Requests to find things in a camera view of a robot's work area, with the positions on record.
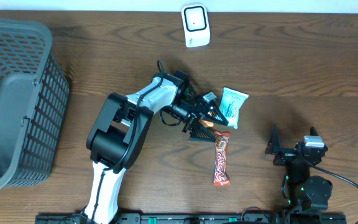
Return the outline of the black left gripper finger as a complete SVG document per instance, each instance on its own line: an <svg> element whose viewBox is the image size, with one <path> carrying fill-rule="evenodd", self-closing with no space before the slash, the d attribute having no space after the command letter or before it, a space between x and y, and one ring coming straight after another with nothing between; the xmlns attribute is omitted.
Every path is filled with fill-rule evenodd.
<svg viewBox="0 0 358 224"><path fill-rule="evenodd" d="M214 134L199 121L191 125L189 140L215 142L215 139Z"/></svg>
<svg viewBox="0 0 358 224"><path fill-rule="evenodd" d="M229 123L216 104L210 104L204 107L203 119L223 126L227 126Z"/></svg>

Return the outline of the orange tissue pack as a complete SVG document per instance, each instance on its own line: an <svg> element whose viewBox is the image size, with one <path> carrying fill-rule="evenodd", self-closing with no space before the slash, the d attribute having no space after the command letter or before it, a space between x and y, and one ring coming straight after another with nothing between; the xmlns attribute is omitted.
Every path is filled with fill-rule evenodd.
<svg viewBox="0 0 358 224"><path fill-rule="evenodd" d="M212 128L214 126L214 123L211 121L200 119L199 122L206 128Z"/></svg>

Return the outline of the teal wet wipes pack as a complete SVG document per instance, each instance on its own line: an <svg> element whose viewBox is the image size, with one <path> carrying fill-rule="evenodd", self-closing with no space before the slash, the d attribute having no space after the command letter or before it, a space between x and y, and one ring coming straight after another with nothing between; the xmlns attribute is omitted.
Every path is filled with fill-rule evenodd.
<svg viewBox="0 0 358 224"><path fill-rule="evenodd" d="M223 88L219 110L228 120L228 126L238 128L239 111L249 95L228 87Z"/></svg>

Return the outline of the orange candy bar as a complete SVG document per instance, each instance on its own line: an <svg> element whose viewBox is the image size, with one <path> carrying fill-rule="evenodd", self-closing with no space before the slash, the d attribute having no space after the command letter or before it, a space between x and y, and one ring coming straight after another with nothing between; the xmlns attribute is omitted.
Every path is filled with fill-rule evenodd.
<svg viewBox="0 0 358 224"><path fill-rule="evenodd" d="M215 137L215 168L213 175L213 185L214 186L227 186L230 185L230 180L226 174L227 166L227 146L228 140L230 137L230 132L220 132L214 130L213 132Z"/></svg>

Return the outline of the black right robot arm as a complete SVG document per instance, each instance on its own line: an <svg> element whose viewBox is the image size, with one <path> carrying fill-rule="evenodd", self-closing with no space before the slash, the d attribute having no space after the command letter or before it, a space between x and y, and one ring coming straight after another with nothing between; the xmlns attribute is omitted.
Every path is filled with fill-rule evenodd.
<svg viewBox="0 0 358 224"><path fill-rule="evenodd" d="M272 214L271 223L321 223L321 214L328 209L332 182L310 174L310 167L319 164L328 147L314 127L309 135L293 148L282 147L276 126L273 126L265 153L274 156L273 165L284 166L282 195L289 207Z"/></svg>

